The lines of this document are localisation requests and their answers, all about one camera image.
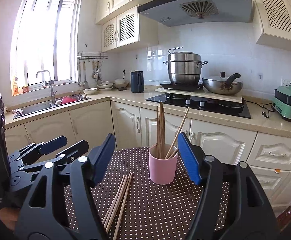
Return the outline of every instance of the utensil rack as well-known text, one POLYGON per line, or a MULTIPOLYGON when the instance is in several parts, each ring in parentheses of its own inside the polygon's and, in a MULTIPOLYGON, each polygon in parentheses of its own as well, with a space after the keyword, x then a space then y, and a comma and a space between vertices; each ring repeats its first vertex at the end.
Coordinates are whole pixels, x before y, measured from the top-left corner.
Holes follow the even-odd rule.
POLYGON ((78 60, 99 60, 99 59, 107 59, 109 56, 107 53, 99 53, 99 52, 78 52, 77 59, 78 60))

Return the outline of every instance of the faucet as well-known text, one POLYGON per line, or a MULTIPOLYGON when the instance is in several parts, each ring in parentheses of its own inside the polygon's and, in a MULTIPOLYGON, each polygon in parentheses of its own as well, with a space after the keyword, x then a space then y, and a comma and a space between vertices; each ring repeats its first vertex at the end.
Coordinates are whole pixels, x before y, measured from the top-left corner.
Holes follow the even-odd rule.
POLYGON ((52 87, 52 80, 51 80, 51 75, 50 75, 50 71, 49 70, 40 70, 40 71, 38 71, 37 72, 37 78, 38 78, 38 74, 39 73, 44 73, 44 72, 48 72, 49 73, 49 77, 50 77, 50 82, 49 82, 49 84, 50 84, 50 88, 51 88, 51 101, 52 101, 52 103, 53 104, 55 104, 55 94, 56 94, 56 91, 55 92, 53 92, 53 87, 52 87))

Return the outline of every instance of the power cord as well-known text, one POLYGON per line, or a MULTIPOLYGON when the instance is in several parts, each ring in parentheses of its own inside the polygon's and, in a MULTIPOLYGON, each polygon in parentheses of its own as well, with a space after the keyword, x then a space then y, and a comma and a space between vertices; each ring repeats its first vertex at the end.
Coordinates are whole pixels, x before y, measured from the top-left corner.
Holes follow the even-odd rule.
POLYGON ((274 112, 274 110, 271 110, 271 109, 266 108, 266 106, 271 105, 272 103, 268 103, 268 104, 264 104, 264 105, 259 105, 258 103, 251 102, 251 101, 248 101, 248 100, 246 100, 246 102, 253 103, 253 104, 257 105, 257 106, 260 106, 263 109, 266 109, 268 111, 268 115, 267 115, 267 113, 265 111, 262 112, 262 115, 264 117, 266 117, 266 118, 269 118, 270 117, 270 112, 274 112))

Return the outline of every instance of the green appliance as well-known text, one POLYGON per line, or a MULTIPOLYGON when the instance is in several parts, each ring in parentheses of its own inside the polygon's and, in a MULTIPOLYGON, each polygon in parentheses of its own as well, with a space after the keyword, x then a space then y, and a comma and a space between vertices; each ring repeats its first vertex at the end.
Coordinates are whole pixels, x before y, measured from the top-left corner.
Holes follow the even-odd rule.
POLYGON ((272 107, 284 120, 291 122, 291 85, 280 86, 275 90, 272 107))

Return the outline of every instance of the polka dot tablecloth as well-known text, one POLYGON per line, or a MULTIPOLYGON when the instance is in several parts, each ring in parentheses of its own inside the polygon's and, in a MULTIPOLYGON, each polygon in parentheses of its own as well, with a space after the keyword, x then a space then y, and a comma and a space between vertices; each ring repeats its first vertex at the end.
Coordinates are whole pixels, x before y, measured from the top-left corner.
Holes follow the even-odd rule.
MULTIPOLYGON (((168 185, 153 183, 149 177, 148 147, 113 153, 103 181, 91 189, 101 219, 110 207, 123 175, 130 172, 133 172, 133 178, 117 239, 184 239, 204 189, 189 179, 180 156, 174 181, 168 185)), ((70 186, 65 188, 65 198, 70 228, 79 230, 70 186)), ((223 228, 227 203, 228 184, 224 183, 216 230, 223 228)), ((121 205, 108 233, 109 239, 113 239, 120 208, 121 205)))

